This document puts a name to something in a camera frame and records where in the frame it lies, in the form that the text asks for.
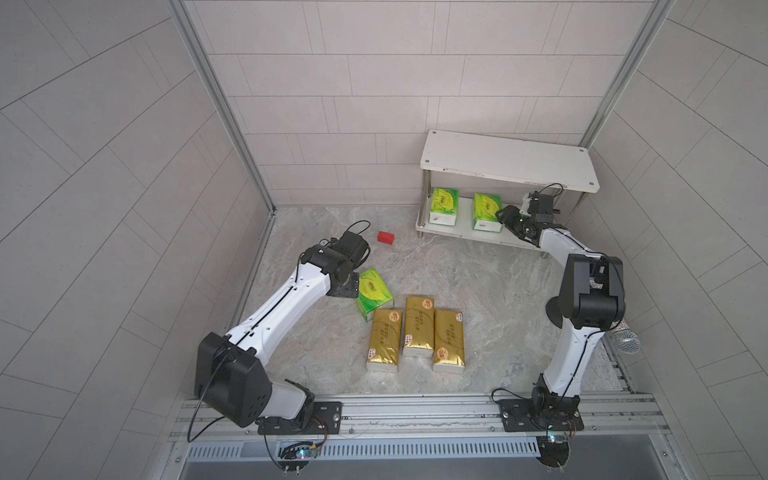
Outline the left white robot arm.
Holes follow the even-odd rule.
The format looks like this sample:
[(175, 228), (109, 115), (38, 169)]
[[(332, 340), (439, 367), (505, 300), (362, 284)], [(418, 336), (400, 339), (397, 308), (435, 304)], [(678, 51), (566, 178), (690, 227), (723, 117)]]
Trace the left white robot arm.
[(285, 380), (273, 381), (266, 365), (298, 320), (325, 296), (355, 299), (356, 269), (368, 243), (345, 233), (305, 250), (286, 282), (250, 317), (224, 335), (210, 333), (198, 347), (194, 395), (239, 427), (260, 422), (301, 432), (312, 422), (315, 395)]

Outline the green tissue pack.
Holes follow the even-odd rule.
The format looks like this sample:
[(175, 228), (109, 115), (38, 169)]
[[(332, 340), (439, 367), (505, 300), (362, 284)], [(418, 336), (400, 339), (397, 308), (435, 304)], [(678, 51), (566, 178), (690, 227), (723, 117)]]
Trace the green tissue pack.
[(475, 193), (472, 201), (472, 229), (499, 233), (502, 230), (502, 224), (498, 221), (496, 214), (502, 208), (500, 197)]
[(359, 277), (357, 306), (366, 322), (373, 320), (374, 311), (394, 306), (394, 297), (376, 269), (369, 269)]
[(458, 218), (459, 191), (435, 187), (432, 190), (428, 222), (442, 226), (455, 226)]

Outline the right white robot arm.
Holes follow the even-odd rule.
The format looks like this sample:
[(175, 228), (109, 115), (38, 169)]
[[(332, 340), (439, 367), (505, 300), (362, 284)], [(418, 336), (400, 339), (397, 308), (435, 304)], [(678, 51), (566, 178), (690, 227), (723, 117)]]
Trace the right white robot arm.
[(564, 267), (559, 293), (545, 307), (561, 330), (560, 339), (532, 401), (539, 409), (573, 411), (597, 343), (624, 319), (623, 263), (587, 247), (565, 228), (541, 222), (539, 214), (525, 214), (510, 205), (496, 218), (518, 239), (544, 250)]

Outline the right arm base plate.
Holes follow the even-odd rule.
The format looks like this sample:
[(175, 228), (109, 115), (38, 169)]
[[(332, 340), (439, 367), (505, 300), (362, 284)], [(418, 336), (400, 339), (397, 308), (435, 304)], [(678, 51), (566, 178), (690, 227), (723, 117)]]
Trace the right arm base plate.
[(534, 412), (533, 402), (528, 399), (507, 398), (495, 400), (499, 407), (505, 432), (579, 432), (584, 429), (580, 413), (543, 411)]

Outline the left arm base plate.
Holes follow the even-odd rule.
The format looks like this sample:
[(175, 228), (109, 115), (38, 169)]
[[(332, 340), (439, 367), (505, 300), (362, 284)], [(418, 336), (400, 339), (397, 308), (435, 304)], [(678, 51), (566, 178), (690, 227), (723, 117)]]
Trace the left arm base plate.
[(335, 435), (340, 432), (343, 403), (315, 401), (310, 414), (300, 420), (268, 417), (256, 421), (260, 435)]

